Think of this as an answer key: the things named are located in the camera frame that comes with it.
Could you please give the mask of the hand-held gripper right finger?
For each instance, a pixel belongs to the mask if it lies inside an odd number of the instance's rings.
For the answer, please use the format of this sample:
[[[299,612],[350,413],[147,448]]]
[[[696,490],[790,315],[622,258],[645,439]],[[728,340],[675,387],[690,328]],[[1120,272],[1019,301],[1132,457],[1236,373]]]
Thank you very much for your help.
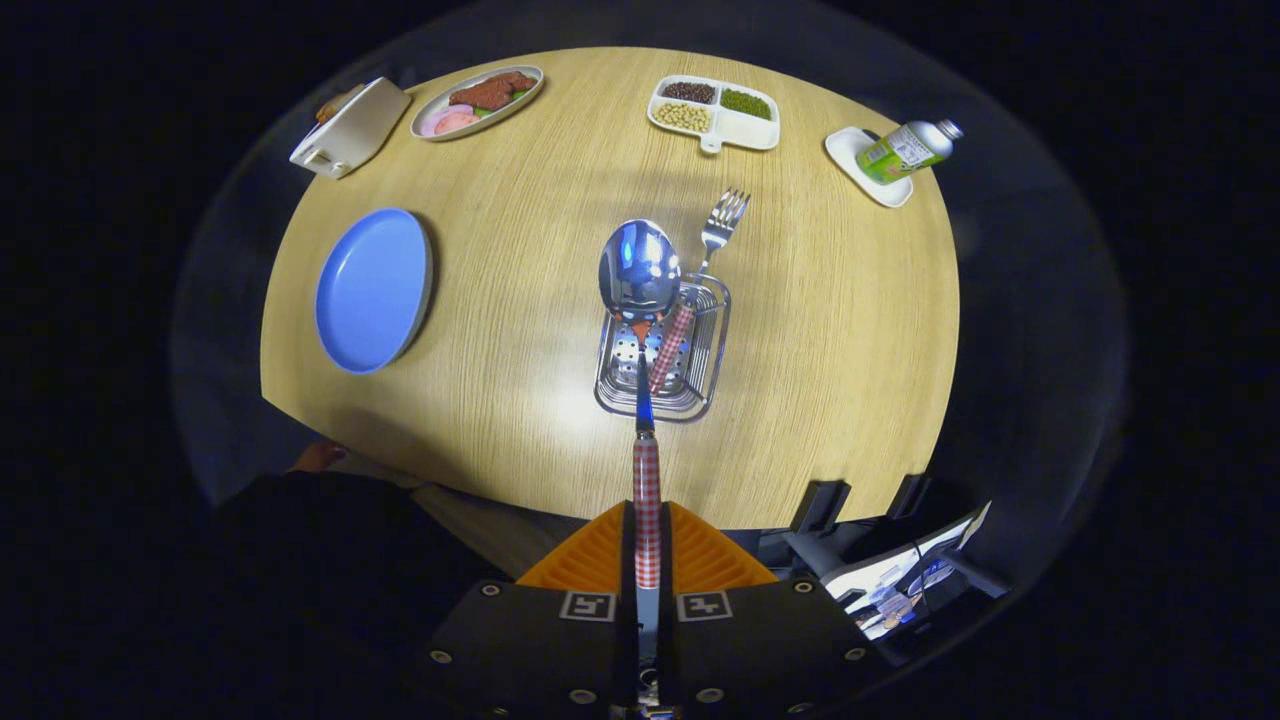
[[[687,509],[662,509],[660,703],[678,717],[819,717],[881,653],[814,580],[777,579]]]

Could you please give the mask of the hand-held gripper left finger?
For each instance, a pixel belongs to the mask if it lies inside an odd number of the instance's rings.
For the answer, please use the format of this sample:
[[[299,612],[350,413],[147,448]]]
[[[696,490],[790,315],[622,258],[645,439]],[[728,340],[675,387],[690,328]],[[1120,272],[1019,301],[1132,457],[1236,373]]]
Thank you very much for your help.
[[[425,644],[425,694],[448,717],[631,717],[637,703],[634,506],[580,530],[600,538],[604,587],[476,583]]]

